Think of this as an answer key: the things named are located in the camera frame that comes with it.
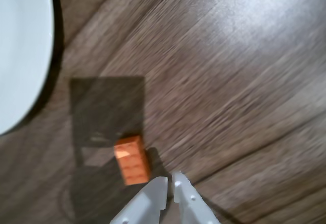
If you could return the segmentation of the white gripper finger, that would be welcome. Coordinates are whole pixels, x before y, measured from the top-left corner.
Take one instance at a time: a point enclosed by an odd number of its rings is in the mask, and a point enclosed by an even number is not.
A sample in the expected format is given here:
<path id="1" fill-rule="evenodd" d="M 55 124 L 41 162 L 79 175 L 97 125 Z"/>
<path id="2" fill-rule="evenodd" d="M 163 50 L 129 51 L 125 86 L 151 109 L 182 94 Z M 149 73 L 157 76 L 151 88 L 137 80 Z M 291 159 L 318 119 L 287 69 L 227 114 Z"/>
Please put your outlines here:
<path id="1" fill-rule="evenodd" d="M 181 223 L 220 224 L 212 210 L 182 172 L 174 172 L 174 202 L 179 204 Z"/>
<path id="2" fill-rule="evenodd" d="M 166 208 L 168 178 L 156 177 L 148 182 L 112 219 L 115 224 L 158 224 Z"/>

